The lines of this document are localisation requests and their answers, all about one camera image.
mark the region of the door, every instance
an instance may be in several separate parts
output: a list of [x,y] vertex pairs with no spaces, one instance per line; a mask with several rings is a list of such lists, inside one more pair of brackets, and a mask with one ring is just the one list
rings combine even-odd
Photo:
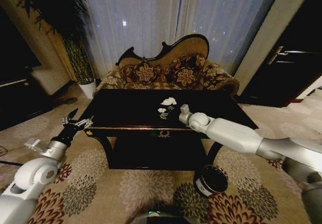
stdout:
[[305,0],[239,102],[283,107],[322,75],[322,0]]

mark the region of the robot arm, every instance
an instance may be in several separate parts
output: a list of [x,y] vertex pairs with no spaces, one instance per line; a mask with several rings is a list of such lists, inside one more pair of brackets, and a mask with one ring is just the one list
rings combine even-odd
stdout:
[[257,154],[274,160],[288,157],[317,172],[322,172],[322,145],[301,139],[269,139],[259,136],[250,127],[204,113],[190,113],[188,105],[181,107],[179,120],[196,132],[241,153]]
[[14,181],[0,196],[0,223],[26,223],[32,215],[36,201],[47,184],[54,181],[57,171],[65,161],[65,151],[77,133],[92,124],[92,119],[74,121],[77,109],[64,117],[64,129],[43,146],[39,139],[31,138],[25,145],[43,158],[30,160],[15,174]]
[[283,170],[293,179],[304,182],[302,201],[311,223],[322,223],[322,145],[301,139],[268,139],[254,130],[222,118],[181,107],[179,120],[196,132],[241,153],[257,154],[265,159],[285,159]]

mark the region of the black cabinet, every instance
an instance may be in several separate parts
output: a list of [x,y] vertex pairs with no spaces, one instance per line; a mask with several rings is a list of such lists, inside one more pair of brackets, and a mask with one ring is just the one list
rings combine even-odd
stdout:
[[26,74],[0,83],[0,130],[50,111],[50,97]]

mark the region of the floor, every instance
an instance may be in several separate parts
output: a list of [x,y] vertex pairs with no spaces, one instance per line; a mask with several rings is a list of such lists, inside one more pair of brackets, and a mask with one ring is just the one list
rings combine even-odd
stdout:
[[[64,104],[71,97],[78,100]],[[38,158],[23,143],[30,137],[47,143],[60,132],[62,117],[75,108],[79,117],[90,100],[72,85],[57,102],[62,105],[0,132],[0,160],[25,163]],[[286,108],[241,107],[264,137],[322,142],[321,90]],[[203,139],[206,150],[212,143]],[[309,223],[300,188],[281,170],[281,161],[269,162],[223,147],[215,164],[226,173],[229,186],[224,193],[205,199],[195,192],[190,171],[109,170],[102,146],[80,132],[57,180],[41,194],[29,223],[129,223],[153,207],[199,223]],[[0,164],[2,191],[18,168]]]

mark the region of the paint can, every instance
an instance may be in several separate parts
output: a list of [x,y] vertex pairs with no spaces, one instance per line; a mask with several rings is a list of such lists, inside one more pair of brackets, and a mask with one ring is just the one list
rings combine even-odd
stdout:
[[205,165],[200,176],[195,178],[194,184],[199,194],[206,198],[212,198],[227,189],[228,180],[218,167]]

